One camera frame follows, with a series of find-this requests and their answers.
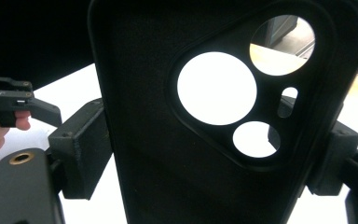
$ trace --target brass ring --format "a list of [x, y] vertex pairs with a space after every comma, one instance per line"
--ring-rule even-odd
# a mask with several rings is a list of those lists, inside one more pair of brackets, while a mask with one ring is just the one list
[[10, 163], [11, 165], [20, 165], [26, 163], [27, 161], [30, 161], [33, 158], [34, 158], [34, 153], [23, 152], [11, 158], [8, 163]]

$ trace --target white surface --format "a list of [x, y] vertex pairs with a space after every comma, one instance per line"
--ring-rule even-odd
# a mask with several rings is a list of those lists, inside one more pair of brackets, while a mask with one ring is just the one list
[[[101, 97], [95, 67], [91, 65], [62, 78], [36, 91], [35, 95], [41, 100], [57, 105], [62, 111], [63, 120], [66, 120], [83, 104]], [[358, 132], [358, 99], [347, 99], [339, 119]], [[21, 146], [25, 146], [24, 142], [27, 143], [27, 147], [47, 148], [46, 137], [54, 128], [38, 121], [32, 121], [32, 124], [31, 131], [10, 132], [5, 150], [1, 153], [23, 149]], [[344, 188], [339, 197], [318, 197], [310, 195], [305, 189], [288, 223], [347, 223], [344, 204], [347, 191]], [[112, 157], [108, 163], [90, 201], [69, 201], [62, 198], [62, 206], [68, 224], [127, 223], [114, 158]]]

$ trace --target circular hole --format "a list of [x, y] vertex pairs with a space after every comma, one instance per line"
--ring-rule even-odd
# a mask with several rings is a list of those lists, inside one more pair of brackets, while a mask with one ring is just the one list
[[177, 89], [186, 111], [213, 125], [226, 125], [245, 117], [257, 95], [255, 78], [246, 64], [221, 52], [191, 59], [179, 74]]
[[265, 158], [276, 152], [281, 138], [267, 123], [252, 121], [242, 124], [234, 132], [234, 146], [246, 156]]
[[12, 165], [20, 165], [27, 161], [30, 161], [33, 157], [34, 157], [33, 153], [24, 152], [24, 153], [18, 154], [15, 157], [11, 158], [9, 163]]
[[290, 74], [313, 52], [315, 34], [310, 25], [293, 15], [272, 18], [261, 25], [252, 39], [250, 55], [255, 67], [272, 76]]

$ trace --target large circular cutout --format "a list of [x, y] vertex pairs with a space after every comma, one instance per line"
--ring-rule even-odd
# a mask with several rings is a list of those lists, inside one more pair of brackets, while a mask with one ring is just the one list
[[272, 76], [296, 71], [313, 52], [315, 34], [303, 19], [283, 15], [261, 25], [252, 39], [250, 55], [255, 67]]
[[238, 127], [234, 132], [233, 142], [242, 154], [254, 158], [265, 158], [277, 151], [281, 138], [278, 132], [267, 123], [252, 121]]
[[255, 104], [257, 89], [252, 72], [241, 60], [208, 52], [191, 59], [178, 78], [178, 95], [194, 118], [227, 125], [244, 118]]

